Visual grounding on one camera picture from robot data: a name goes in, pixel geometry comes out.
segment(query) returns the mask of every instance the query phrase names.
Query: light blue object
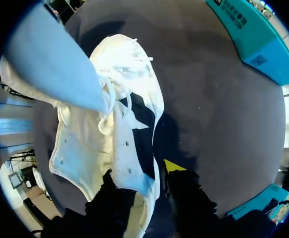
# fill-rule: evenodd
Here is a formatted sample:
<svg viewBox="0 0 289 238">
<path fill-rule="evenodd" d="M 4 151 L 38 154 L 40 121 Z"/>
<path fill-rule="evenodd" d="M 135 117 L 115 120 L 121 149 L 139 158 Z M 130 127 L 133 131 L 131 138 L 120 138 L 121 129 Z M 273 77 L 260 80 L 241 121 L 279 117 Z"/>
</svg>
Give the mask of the light blue object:
<svg viewBox="0 0 289 238">
<path fill-rule="evenodd" d="M 27 133 L 33 130 L 33 123 L 28 119 L 0 119 L 0 135 Z"/>
<path fill-rule="evenodd" d="M 279 85 L 289 84 L 289 50 L 273 25 L 246 0 L 207 0 L 241 60 Z"/>
<path fill-rule="evenodd" d="M 22 79 L 46 95 L 106 111 L 93 64 L 41 4 L 19 24 L 4 56 Z"/>
<path fill-rule="evenodd" d="M 248 212 L 253 210 L 263 210 L 270 201 L 274 198 L 278 202 L 285 201 L 289 195 L 289 192 L 282 189 L 281 187 L 270 184 L 264 191 L 259 193 L 256 197 L 252 198 L 243 205 L 227 212 L 226 216 L 232 215 L 234 219 L 239 219 L 245 216 Z M 270 217 L 274 217 L 275 214 L 280 210 L 280 206 L 273 210 L 273 214 Z"/>
</svg>

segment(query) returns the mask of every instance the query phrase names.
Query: white garment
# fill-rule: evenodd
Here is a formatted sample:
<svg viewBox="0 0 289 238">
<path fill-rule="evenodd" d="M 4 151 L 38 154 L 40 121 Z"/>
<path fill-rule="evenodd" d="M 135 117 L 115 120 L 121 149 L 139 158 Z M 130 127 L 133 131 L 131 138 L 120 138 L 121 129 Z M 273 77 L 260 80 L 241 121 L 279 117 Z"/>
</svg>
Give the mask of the white garment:
<svg viewBox="0 0 289 238">
<path fill-rule="evenodd" d="M 75 184 L 91 201 L 103 184 L 109 168 L 118 188 L 137 191 L 124 237 L 141 238 L 145 234 L 159 198 L 159 170 L 155 159 L 154 178 L 139 164 L 133 129 L 147 125 L 131 110 L 130 93 L 141 96 L 155 115 L 154 128 L 163 110 L 163 97 L 150 60 L 142 47 L 123 35 L 105 38 L 90 60 L 99 75 L 106 113 L 66 105 L 26 85 L 2 59 L 0 69 L 8 73 L 2 80 L 15 91 L 58 107 L 59 126 L 50 159 L 50 171 Z M 127 106 L 119 100 L 127 98 Z"/>
</svg>

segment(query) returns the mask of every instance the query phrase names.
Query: teal sign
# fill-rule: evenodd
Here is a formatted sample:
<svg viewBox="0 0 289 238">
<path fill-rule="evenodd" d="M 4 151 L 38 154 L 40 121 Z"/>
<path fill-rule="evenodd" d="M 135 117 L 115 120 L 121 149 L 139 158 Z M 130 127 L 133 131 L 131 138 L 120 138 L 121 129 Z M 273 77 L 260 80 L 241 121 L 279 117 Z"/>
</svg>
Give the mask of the teal sign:
<svg viewBox="0 0 289 238">
<path fill-rule="evenodd" d="M 234 219 L 245 216 L 247 213 L 253 210 L 264 210 L 265 207 L 271 202 L 272 199 L 277 202 L 285 201 L 289 195 L 289 192 L 278 187 L 275 184 L 270 184 L 264 191 L 259 193 L 256 197 L 252 198 L 248 202 L 226 213 L 226 216 L 232 216 Z M 270 214 L 272 219 L 280 210 L 281 206 L 277 206 L 275 210 Z"/>
<path fill-rule="evenodd" d="M 273 25 L 246 0 L 207 0 L 243 62 L 279 85 L 289 84 L 289 50 Z"/>
</svg>

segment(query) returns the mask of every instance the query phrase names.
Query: white wall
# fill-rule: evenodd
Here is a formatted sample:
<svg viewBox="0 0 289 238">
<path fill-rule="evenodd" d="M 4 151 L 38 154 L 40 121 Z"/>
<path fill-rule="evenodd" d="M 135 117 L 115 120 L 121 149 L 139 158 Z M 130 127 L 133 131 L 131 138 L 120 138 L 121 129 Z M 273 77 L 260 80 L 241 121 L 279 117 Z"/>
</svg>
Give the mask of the white wall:
<svg viewBox="0 0 289 238">
<path fill-rule="evenodd" d="M 0 169 L 0 184 L 10 206 L 13 209 L 17 209 L 23 206 L 23 200 L 18 191 L 13 189 L 10 179 L 8 178 L 9 174 L 10 171 L 7 169 L 5 164 L 2 164 Z"/>
<path fill-rule="evenodd" d="M 284 39 L 289 35 L 289 32 L 287 31 L 287 29 L 284 27 L 284 25 L 279 21 L 279 19 L 275 15 L 269 18 L 268 21 L 274 26 L 274 28 L 277 30 L 281 38 Z"/>
</svg>

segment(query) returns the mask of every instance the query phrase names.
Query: cable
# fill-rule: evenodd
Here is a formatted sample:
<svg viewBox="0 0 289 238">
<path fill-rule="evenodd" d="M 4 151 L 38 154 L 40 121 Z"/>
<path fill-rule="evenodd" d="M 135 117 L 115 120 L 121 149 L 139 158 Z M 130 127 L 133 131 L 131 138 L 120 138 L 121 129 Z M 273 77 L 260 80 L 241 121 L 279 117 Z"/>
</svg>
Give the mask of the cable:
<svg viewBox="0 0 289 238">
<path fill-rule="evenodd" d="M 0 75 L 0 87 L 5 90 L 5 87 L 7 87 L 7 89 L 5 90 L 6 92 L 8 92 L 9 94 L 11 95 L 14 95 L 14 96 L 17 96 L 17 97 L 20 97 L 20 98 L 24 98 L 24 99 L 27 99 L 27 100 L 34 100 L 33 98 L 29 98 L 27 96 L 24 96 L 23 94 L 20 94 L 18 92 L 16 92 L 15 90 L 13 90 L 12 88 L 10 88 L 8 85 L 6 85 L 5 83 L 2 83 L 2 79 L 1 79 L 1 75 Z"/>
<path fill-rule="evenodd" d="M 289 200 L 286 200 L 286 201 L 281 201 L 279 203 L 277 203 L 275 206 L 273 206 L 270 210 L 268 210 L 265 215 L 267 215 L 268 213 L 270 213 L 274 208 L 276 208 L 277 206 L 279 205 L 285 205 L 285 204 L 289 204 Z"/>
<path fill-rule="evenodd" d="M 22 153 L 16 154 L 14 156 L 11 156 L 10 159 L 14 159 L 14 158 L 25 158 L 25 157 L 30 157 L 33 156 L 35 157 L 35 153 L 34 150 L 29 150 L 29 151 L 24 151 Z"/>
<path fill-rule="evenodd" d="M 18 161 L 17 163 L 15 163 L 14 165 L 11 164 L 11 167 L 13 168 L 13 166 L 17 165 L 18 163 L 20 163 L 22 161 Z"/>
<path fill-rule="evenodd" d="M 41 230 L 33 230 L 33 231 L 31 231 L 31 236 L 36 234 L 36 233 L 42 233 L 42 231 Z"/>
<path fill-rule="evenodd" d="M 12 159 L 10 161 L 15 161 L 15 162 L 37 162 L 36 160 L 15 160 L 15 159 Z"/>
</svg>

